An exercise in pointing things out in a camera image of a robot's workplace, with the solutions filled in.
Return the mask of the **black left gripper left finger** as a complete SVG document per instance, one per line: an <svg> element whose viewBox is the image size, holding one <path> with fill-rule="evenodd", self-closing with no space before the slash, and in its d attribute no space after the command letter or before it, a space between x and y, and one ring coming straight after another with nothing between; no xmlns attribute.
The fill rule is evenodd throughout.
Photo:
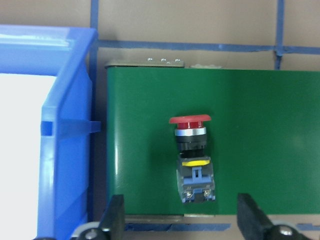
<svg viewBox="0 0 320 240"><path fill-rule="evenodd" d="M125 231L125 199L123 194L113 195L108 202L98 228L103 240L121 240Z"/></svg>

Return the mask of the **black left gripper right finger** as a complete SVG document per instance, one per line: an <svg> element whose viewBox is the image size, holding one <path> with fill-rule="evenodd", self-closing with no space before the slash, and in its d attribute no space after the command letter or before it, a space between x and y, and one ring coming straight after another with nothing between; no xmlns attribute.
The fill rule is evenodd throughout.
<svg viewBox="0 0 320 240"><path fill-rule="evenodd" d="M237 226L245 240L266 240L274 224L248 193L237 195Z"/></svg>

